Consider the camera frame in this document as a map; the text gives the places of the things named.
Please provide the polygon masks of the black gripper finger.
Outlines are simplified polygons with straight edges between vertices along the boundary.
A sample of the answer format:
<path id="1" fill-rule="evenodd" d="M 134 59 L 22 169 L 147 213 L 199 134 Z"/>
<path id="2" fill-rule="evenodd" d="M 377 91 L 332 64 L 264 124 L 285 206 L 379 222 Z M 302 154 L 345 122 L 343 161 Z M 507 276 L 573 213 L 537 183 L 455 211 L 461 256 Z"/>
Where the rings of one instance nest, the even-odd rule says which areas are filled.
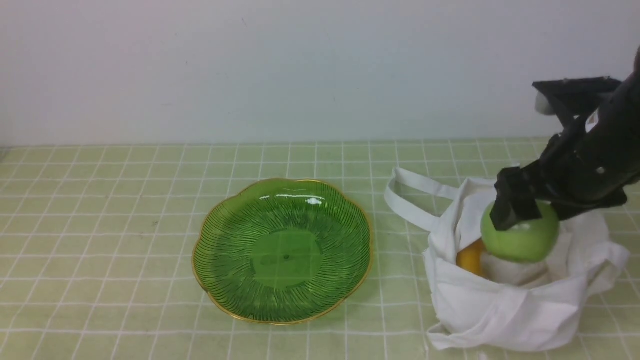
<path id="1" fill-rule="evenodd" d="M 538 208 L 536 188 L 526 168 L 507 167 L 499 171 L 496 183 L 496 199 L 490 219 L 498 231 L 508 231 L 512 227 L 542 218 Z"/>

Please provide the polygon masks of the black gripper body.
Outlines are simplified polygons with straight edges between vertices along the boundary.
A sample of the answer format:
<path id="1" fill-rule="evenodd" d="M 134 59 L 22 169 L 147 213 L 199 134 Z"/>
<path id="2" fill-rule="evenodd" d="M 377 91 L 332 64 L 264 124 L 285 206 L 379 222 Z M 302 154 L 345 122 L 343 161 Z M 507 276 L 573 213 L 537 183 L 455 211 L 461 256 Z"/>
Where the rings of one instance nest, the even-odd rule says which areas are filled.
<path id="1" fill-rule="evenodd" d="M 592 202 L 639 182 L 639 121 L 574 120 L 525 168 L 535 200 Z"/>

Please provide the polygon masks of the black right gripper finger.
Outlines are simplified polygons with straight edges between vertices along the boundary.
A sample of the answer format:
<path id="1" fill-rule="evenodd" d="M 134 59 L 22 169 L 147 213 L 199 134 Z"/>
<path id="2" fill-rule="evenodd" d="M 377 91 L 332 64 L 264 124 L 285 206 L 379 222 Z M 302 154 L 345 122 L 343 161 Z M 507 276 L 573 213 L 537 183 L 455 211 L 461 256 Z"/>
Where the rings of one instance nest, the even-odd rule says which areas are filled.
<path id="1" fill-rule="evenodd" d="M 552 200 L 550 203 L 558 219 L 563 222 L 594 210 L 622 207 L 627 203 L 627 195 L 624 189 L 618 189 L 592 202 L 558 198 Z"/>

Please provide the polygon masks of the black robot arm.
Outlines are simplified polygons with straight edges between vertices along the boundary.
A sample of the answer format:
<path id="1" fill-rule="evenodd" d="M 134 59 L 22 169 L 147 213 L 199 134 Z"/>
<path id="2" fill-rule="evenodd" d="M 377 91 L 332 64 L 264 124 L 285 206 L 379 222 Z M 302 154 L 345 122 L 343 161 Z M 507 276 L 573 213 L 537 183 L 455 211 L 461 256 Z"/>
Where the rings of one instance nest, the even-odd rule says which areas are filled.
<path id="1" fill-rule="evenodd" d="M 541 219 L 537 201 L 549 202 L 560 221 L 624 205 L 624 189 L 639 181 L 640 172 L 639 60 L 626 80 L 602 76 L 532 86 L 537 112 L 556 116 L 563 129 L 537 160 L 498 173 L 494 228 Z"/>

